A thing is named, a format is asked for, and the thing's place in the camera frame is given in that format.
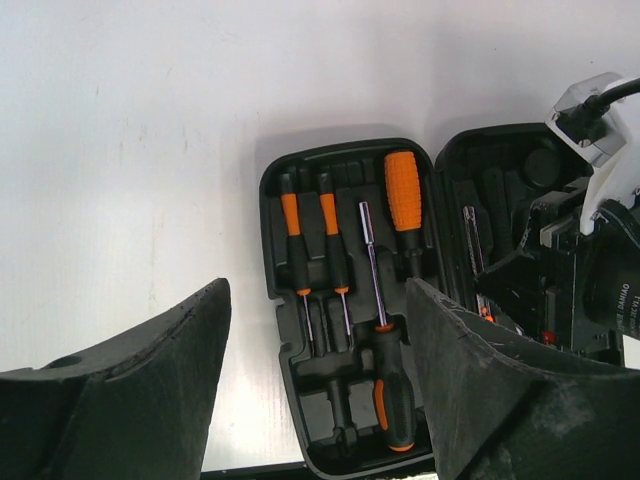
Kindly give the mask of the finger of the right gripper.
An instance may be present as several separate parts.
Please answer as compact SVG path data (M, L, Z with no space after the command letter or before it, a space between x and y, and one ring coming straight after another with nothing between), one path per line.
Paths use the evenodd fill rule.
M495 303L534 340L540 339L538 262L514 251L475 279L476 290Z

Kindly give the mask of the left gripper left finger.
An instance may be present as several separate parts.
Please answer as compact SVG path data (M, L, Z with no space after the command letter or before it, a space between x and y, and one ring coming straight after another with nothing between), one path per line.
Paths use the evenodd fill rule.
M3 372L2 477L198 478L230 321L218 278L90 348Z

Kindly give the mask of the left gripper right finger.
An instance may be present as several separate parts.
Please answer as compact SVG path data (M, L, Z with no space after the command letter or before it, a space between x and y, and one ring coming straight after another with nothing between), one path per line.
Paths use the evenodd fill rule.
M639 374L488 322L406 285L417 378L442 479L635 479Z

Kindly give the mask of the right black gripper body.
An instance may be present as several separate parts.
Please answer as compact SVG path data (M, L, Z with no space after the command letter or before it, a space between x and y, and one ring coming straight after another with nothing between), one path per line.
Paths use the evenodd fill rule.
M639 203L606 203L585 236L585 193L551 191L531 206L525 251L539 272L542 339L591 360L622 360L622 335L639 336Z

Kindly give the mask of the black orange handled screwdriver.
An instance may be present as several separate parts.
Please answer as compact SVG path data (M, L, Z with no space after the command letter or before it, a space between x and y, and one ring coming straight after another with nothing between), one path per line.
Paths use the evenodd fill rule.
M378 312L378 324L373 337L376 373L374 408L388 448L394 452L407 452L415 444L414 391L403 363L401 331L386 313L369 204L361 201L358 207Z

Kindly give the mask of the orange grip bit screwdriver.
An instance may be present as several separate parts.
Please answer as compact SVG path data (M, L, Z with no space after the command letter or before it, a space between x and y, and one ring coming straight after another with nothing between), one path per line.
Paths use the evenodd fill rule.
M394 151L385 156L386 193L395 231L398 233L408 275L422 273L422 195L419 171L411 151Z

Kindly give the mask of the black plastic tool case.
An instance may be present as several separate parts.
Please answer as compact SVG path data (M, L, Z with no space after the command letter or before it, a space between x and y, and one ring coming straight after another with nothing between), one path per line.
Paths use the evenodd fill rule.
M386 193L385 156L403 150L414 154L421 185L420 278L408 275ZM333 290L326 258L325 223L316 179L324 171L333 181L348 264L347 303L353 350L348 346L341 299ZM306 243L314 356L310 355L302 301L293 288L287 263L287 229L279 187L279 176L285 172L294 179ZM359 479L421 467L436 473L409 337L408 281L422 280L481 317L463 207L470 205L476 210L484 270L514 251L534 258L525 251L530 243L534 201L551 191L587 191L592 174L591 165L542 123L463 132L436 159L411 140L388 138L294 153L267 168L259 189L266 283L270 297L279 301L276 314L282 340L280 361L294 425L304 459L316 475L325 479ZM378 312L358 207L361 201L369 204L386 313L401 331L403 363L414 391L415 444L407 452L388 448L374 408L373 337ZM539 340L527 336L487 299L494 324L579 356L545 344L542 328Z

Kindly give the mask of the small orange black precision screwdriver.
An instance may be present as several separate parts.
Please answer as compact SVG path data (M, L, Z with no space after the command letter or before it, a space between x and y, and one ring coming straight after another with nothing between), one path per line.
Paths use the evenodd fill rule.
M307 250L299 220L299 209L294 179L291 173L279 176L280 202L287 229L287 263L293 288L302 301L310 355L315 355L315 337L311 322L308 297L311 293Z

